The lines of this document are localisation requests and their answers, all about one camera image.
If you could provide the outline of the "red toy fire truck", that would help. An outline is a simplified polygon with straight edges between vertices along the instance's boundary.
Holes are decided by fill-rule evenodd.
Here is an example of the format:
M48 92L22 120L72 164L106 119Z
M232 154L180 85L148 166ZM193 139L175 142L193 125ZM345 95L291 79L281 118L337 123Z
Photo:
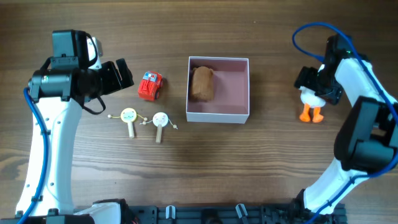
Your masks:
M163 86L163 77L160 73L147 71L138 88L139 98L146 101L155 101L159 98L159 90Z

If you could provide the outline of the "white plush duck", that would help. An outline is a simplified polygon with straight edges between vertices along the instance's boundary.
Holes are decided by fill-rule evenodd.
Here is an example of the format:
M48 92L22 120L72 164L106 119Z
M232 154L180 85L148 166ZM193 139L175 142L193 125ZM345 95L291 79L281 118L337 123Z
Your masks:
M318 96L315 96L315 92L309 88L301 86L300 99L303 106L303 111L299 116L299 119L303 122L309 122L312 120L314 123L320 123L323 121L323 115L320 114L321 108L326 105L326 101Z

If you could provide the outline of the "brown plush toy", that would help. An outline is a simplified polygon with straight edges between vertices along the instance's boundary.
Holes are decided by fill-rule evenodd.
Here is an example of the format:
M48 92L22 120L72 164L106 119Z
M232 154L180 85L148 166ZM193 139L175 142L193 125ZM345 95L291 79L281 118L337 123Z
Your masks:
M193 69L190 87L190 98L193 101L211 101L214 99L214 71L208 67Z

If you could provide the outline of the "pink cardboard box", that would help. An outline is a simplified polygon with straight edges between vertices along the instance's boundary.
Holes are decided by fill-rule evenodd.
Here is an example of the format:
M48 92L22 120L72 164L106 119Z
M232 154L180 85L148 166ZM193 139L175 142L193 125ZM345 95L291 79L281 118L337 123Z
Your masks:
M187 90L192 87L193 69L202 66L214 70L214 99L193 101L187 94L187 121L244 124L250 115L249 59L190 56Z

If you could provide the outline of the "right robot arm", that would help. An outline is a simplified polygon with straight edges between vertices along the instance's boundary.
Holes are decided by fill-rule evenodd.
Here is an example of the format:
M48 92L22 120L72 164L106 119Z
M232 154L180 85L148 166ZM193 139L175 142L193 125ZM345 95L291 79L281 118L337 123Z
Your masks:
M334 158L311 186L290 204L289 215L308 222L330 215L337 204L362 182L397 165L397 100L373 73L367 56L357 54L350 37L336 34L326 42L319 68L303 67L294 86L300 90L303 122L323 121L321 108L346 95L351 111L334 143Z

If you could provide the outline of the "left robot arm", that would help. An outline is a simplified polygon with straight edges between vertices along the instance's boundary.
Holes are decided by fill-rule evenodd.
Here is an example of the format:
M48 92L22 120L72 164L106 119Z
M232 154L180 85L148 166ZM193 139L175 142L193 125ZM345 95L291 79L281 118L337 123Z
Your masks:
M124 59L101 63L94 38L81 30L55 30L53 55L24 89L33 115L24 189L11 223L131 223L123 199L99 200L76 211L71 171L76 130L87 102L133 85Z

